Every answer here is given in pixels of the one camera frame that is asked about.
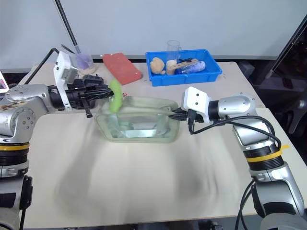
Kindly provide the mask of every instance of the glass cup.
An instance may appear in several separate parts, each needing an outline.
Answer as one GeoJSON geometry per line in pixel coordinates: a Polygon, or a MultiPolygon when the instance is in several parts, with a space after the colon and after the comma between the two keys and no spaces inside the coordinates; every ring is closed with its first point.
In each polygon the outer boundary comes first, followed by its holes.
{"type": "Polygon", "coordinates": [[[93,62],[89,48],[84,46],[74,46],[75,54],[71,54],[75,61],[76,67],[81,74],[92,74],[96,71],[96,66],[93,62]]]}
{"type": "Polygon", "coordinates": [[[169,40],[167,42],[167,55],[166,55],[166,61],[169,60],[175,60],[176,62],[180,58],[180,50],[182,48],[180,47],[180,42],[176,40],[169,40]]]}

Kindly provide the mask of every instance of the blue plastic tray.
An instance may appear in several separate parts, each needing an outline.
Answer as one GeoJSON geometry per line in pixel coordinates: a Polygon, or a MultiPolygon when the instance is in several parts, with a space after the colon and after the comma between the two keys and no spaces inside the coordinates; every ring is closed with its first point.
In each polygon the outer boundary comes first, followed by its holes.
{"type": "Polygon", "coordinates": [[[190,74],[154,74],[150,70],[150,62],[153,60],[154,57],[157,57],[160,58],[164,63],[166,63],[167,52],[147,52],[146,62],[149,80],[152,82],[153,86],[179,85],[215,81],[217,76],[222,73],[221,68],[213,59],[209,51],[206,49],[181,50],[179,53],[180,59],[196,58],[199,61],[204,61],[206,63],[206,68],[201,72],[190,74]]]}

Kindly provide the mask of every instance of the robotic arm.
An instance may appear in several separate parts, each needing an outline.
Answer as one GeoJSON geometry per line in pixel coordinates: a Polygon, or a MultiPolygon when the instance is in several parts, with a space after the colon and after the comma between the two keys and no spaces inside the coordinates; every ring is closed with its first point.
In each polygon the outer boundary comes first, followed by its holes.
{"type": "Polygon", "coordinates": [[[20,85],[0,101],[0,229],[17,230],[19,212],[31,205],[32,178],[28,172],[29,141],[37,120],[58,110],[84,109],[88,118],[95,100],[113,92],[103,79],[88,76],[75,79],[77,69],[69,55],[60,52],[54,75],[56,86],[20,85]]]}
{"type": "Polygon", "coordinates": [[[194,131],[195,120],[202,121],[197,114],[207,124],[214,121],[233,125],[234,135],[255,182],[251,194],[256,212],[264,218],[261,229],[307,229],[307,222],[301,218],[304,201],[288,164],[281,157],[281,146],[276,146],[275,139],[268,135],[248,128],[254,127],[274,135],[270,123],[257,116],[254,98],[240,93],[212,101],[206,93],[189,87],[185,90],[183,109],[188,111],[186,115],[191,134],[203,131],[194,131]]]}

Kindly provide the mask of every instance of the white wall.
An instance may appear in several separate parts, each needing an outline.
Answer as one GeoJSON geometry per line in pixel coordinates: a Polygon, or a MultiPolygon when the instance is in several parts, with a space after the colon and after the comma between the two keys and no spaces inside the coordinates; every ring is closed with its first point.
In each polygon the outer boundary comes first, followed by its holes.
{"type": "MultiPolygon", "coordinates": [[[[306,0],[61,0],[76,40],[93,54],[206,48],[216,58],[271,58],[307,12],[306,0]]],[[[52,0],[0,0],[0,69],[29,68],[70,45],[52,0]]]]}

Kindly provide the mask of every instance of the blue bottle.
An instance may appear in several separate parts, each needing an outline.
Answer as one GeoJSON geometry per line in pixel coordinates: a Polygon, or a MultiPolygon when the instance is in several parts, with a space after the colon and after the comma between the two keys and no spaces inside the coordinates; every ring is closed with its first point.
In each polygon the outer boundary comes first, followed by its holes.
{"type": "Polygon", "coordinates": [[[188,66],[183,66],[181,68],[175,69],[175,74],[185,74],[185,73],[197,73],[206,68],[204,61],[198,61],[188,66]]]}

